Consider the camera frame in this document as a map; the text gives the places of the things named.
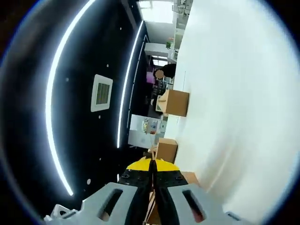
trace floor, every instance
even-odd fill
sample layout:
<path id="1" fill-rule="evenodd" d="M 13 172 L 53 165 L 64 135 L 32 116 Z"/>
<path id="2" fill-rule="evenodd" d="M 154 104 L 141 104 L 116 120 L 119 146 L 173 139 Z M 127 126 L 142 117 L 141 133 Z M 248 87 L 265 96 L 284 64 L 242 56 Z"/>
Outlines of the floor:
<path id="1" fill-rule="evenodd" d="M 253 223 L 281 205 L 300 161 L 299 68 L 267 5 L 194 1 L 174 82 L 190 93 L 188 112 L 169 116 L 165 137 L 178 142 L 180 170 Z"/>

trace led light strip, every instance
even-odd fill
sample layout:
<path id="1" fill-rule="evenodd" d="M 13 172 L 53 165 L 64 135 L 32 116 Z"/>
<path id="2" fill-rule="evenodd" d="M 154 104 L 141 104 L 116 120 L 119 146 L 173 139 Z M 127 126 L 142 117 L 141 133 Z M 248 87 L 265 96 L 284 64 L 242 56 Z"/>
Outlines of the led light strip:
<path id="1" fill-rule="evenodd" d="M 55 56 L 53 58 L 53 62 L 51 65 L 50 73 L 49 73 L 49 79 L 47 84 L 47 91 L 46 91 L 46 108 L 45 108 L 45 115 L 46 115 L 46 128 L 47 128 L 47 135 L 48 135 L 48 142 L 52 154 L 53 161 L 55 163 L 56 170 L 60 176 L 60 179 L 62 183 L 64 184 L 67 192 L 69 195 L 73 195 L 73 191 L 71 187 L 69 186 L 67 179 L 65 177 L 65 174 L 61 168 L 58 155 L 56 152 L 55 144 L 54 144 L 54 138 L 53 138 L 53 130 L 52 130 L 52 119 L 51 119 L 51 103 L 52 103 L 52 90 L 53 90 L 53 83 L 56 73 L 56 68 L 60 60 L 61 53 L 66 45 L 66 42 L 72 33 L 74 27 L 80 20 L 80 18 L 83 16 L 83 14 L 88 10 L 88 8 L 95 2 L 96 0 L 90 0 L 88 1 L 85 6 L 79 11 L 79 13 L 75 16 L 69 27 L 67 28 L 64 36 L 62 37 L 60 44 L 57 47 Z"/>
<path id="2" fill-rule="evenodd" d="M 131 50 L 131 54 L 130 54 L 130 58 L 129 58 L 129 62 L 128 62 L 128 66 L 127 66 L 127 71 L 126 71 L 126 76 L 125 76 L 125 81 L 124 81 L 124 86 L 123 86 L 123 92 L 122 92 L 122 99 L 121 99 L 121 104 L 120 104 L 117 148 L 120 147 L 121 122 L 122 122 L 123 105 L 124 105 L 124 98 L 125 98 L 125 91 L 126 91 L 126 85 L 127 85 L 128 75 L 129 75 L 129 71 L 130 71 L 130 67 L 131 67 L 132 57 L 133 57 L 133 54 L 135 52 L 136 42 L 137 42 L 137 40 L 139 38 L 139 35 L 140 35 L 140 32 L 141 32 L 143 23 L 144 23 L 144 21 L 141 22 L 139 30 L 137 31 L 137 34 L 136 34 L 136 37 L 135 37 L 135 42 L 133 44 L 133 47 L 132 47 L 132 50 Z"/>

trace ceiling light strip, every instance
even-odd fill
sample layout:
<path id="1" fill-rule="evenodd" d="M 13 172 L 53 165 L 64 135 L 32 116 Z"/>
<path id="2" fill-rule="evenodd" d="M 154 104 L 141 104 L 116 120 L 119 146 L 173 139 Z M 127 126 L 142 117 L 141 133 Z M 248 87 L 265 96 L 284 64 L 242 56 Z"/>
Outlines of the ceiling light strip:
<path id="1" fill-rule="evenodd" d="M 133 57 L 133 54 L 135 52 L 136 42 L 137 42 L 137 40 L 139 38 L 139 35 L 140 35 L 140 32 L 141 32 L 143 23 L 144 23 L 144 21 L 141 22 L 139 30 L 137 31 L 137 34 L 136 34 L 136 37 L 135 37 L 135 42 L 133 44 L 133 47 L 132 47 L 132 50 L 131 50 L 131 54 L 130 54 L 130 58 L 129 58 L 129 62 L 128 62 L 128 66 L 127 66 L 127 71 L 126 71 L 126 76 L 125 76 L 125 81 L 124 81 L 124 86 L 123 86 L 123 91 L 122 91 L 121 104 L 120 104 L 119 124 L 118 124 L 118 137 L 117 137 L 117 148 L 120 147 L 121 122 L 122 122 L 123 105 L 124 105 L 124 98 L 125 98 L 125 91 L 126 91 L 126 85 L 127 85 L 128 75 L 129 75 L 129 71 L 130 71 L 130 67 L 131 67 L 132 57 Z"/>
<path id="2" fill-rule="evenodd" d="M 54 144 L 54 138 L 53 138 L 53 130 L 52 130 L 52 118 L 51 118 L 51 103 L 52 103 L 52 90 L 53 90 L 53 83 L 54 83 L 54 78 L 55 78 L 55 73 L 57 69 L 57 65 L 60 60 L 61 53 L 66 45 L 66 42 L 72 33 L 74 27 L 80 20 L 80 18 L 83 16 L 83 14 L 88 10 L 88 8 L 95 2 L 96 0 L 90 0 L 88 1 L 85 6 L 79 11 L 79 13 L 75 16 L 73 21 L 70 23 L 69 27 L 67 28 L 64 36 L 62 37 L 60 44 L 57 47 L 56 53 L 53 58 L 53 62 L 51 65 L 50 73 L 49 73 L 49 78 L 48 78 L 48 84 L 47 84 L 47 90 L 46 90 L 46 108 L 45 108 L 45 116 L 46 116 L 46 128 L 47 128 L 47 135 L 48 135 L 48 142 L 52 154 L 52 158 L 56 167 L 56 170 L 60 176 L 60 179 L 65 186 L 67 192 L 69 195 L 73 195 L 73 191 L 71 187 L 69 186 L 67 179 L 65 177 L 65 174 L 61 168 L 58 155 L 56 152 L 55 144 Z"/>

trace person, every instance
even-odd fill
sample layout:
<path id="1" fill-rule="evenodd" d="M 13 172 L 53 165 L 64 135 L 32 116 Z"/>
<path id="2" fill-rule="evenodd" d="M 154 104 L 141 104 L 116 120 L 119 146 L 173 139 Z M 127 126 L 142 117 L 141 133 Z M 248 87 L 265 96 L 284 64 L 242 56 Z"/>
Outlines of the person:
<path id="1" fill-rule="evenodd" d="M 154 75 L 157 79 L 162 79 L 162 78 L 164 78 L 164 76 L 170 77 L 171 79 L 173 79 L 175 76 L 175 71 L 176 71 L 176 64 L 172 63 L 172 64 L 167 64 L 167 65 L 163 66 L 162 68 L 156 70 L 154 72 Z"/>

